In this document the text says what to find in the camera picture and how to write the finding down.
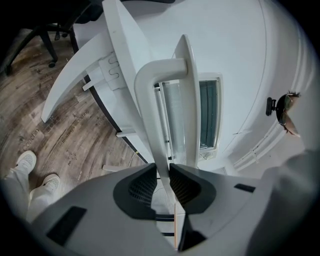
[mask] white door handle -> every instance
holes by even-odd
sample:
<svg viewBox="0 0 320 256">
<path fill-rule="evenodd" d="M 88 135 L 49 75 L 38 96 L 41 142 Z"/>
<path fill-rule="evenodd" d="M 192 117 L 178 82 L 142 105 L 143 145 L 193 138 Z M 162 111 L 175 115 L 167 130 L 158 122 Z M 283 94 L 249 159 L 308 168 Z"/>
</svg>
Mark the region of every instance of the white door handle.
<svg viewBox="0 0 320 256">
<path fill-rule="evenodd" d="M 175 202 L 175 194 L 170 187 L 167 147 L 161 129 L 154 85 L 164 81 L 180 80 L 186 164 L 191 167 L 196 167 L 198 162 L 201 126 L 198 73 L 192 48 L 185 35 L 176 47 L 175 57 L 147 63 L 139 70 L 134 81 L 136 101 L 150 149 L 163 187 L 172 202 Z"/>
</svg>

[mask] wooden floor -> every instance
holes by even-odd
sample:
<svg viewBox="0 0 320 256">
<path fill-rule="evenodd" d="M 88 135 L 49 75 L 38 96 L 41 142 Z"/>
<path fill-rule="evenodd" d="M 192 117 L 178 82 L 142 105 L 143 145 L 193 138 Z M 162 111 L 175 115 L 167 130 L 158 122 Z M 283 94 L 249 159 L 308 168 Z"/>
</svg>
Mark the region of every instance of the wooden floor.
<svg viewBox="0 0 320 256">
<path fill-rule="evenodd" d="M 15 40 L 19 43 L 28 31 Z M 93 177 L 107 174 L 103 165 L 139 166 L 144 162 L 116 137 L 89 91 L 79 83 L 59 105 L 47 123 L 41 113 L 49 91 L 60 71 L 73 56 L 69 37 L 54 41 L 59 60 L 49 68 L 51 57 L 40 37 L 34 38 L 18 55 L 12 74 L 0 74 L 0 176 L 16 165 L 21 153 L 32 150 L 37 156 L 29 175 L 30 189 L 44 177 L 61 178 L 60 195 Z"/>
</svg>

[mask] white sneaker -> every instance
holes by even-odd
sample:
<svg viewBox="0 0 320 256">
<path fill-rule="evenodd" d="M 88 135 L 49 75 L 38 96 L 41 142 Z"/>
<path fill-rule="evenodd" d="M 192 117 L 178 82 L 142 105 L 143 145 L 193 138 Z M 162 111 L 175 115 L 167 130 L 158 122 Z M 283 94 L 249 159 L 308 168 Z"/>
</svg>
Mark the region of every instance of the white sneaker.
<svg viewBox="0 0 320 256">
<path fill-rule="evenodd" d="M 30 195 L 29 195 L 30 200 L 32 199 L 36 189 L 38 189 L 38 188 L 40 188 L 42 186 L 45 186 L 46 188 L 50 189 L 52 191 L 52 193 L 55 193 L 57 188 L 59 187 L 59 184 L 60 184 L 60 178 L 59 178 L 58 175 L 56 175 L 56 174 L 48 175 L 47 177 L 44 178 L 41 186 L 36 187 L 35 189 L 33 189 L 30 192 Z"/>
<path fill-rule="evenodd" d="M 53 192 L 57 190 L 60 184 L 60 177 L 56 174 L 50 174 L 44 178 L 41 186 L 48 186 Z"/>
<path fill-rule="evenodd" d="M 35 153 L 28 150 L 19 156 L 18 160 L 16 161 L 16 164 L 19 168 L 26 170 L 29 174 L 35 168 L 36 162 L 37 157 Z"/>
</svg>

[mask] glass window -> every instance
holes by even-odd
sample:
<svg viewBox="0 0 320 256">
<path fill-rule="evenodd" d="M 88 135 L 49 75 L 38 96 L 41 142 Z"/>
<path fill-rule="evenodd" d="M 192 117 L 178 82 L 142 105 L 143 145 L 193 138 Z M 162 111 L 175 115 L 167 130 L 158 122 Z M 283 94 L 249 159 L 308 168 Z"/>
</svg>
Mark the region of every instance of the glass window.
<svg viewBox="0 0 320 256">
<path fill-rule="evenodd" d="M 217 81 L 200 81 L 200 148 L 214 147 L 217 122 Z"/>
</svg>

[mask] person's leg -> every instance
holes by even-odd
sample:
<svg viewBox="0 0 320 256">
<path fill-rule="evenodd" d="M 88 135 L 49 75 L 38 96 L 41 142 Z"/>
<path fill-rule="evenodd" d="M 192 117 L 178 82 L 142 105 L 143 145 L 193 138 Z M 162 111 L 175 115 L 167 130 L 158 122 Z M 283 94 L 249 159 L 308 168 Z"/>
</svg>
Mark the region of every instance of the person's leg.
<svg viewBox="0 0 320 256">
<path fill-rule="evenodd" d="M 36 155 L 32 151 L 24 152 L 17 160 L 17 166 L 1 180 L 1 189 L 12 213 L 25 219 L 29 205 L 28 175 L 35 168 Z"/>
<path fill-rule="evenodd" d="M 55 192 L 57 191 L 59 183 L 59 176 L 51 174 L 44 178 L 41 186 L 31 191 L 29 210 L 26 215 L 28 222 L 34 221 L 40 213 L 54 202 Z"/>
</svg>

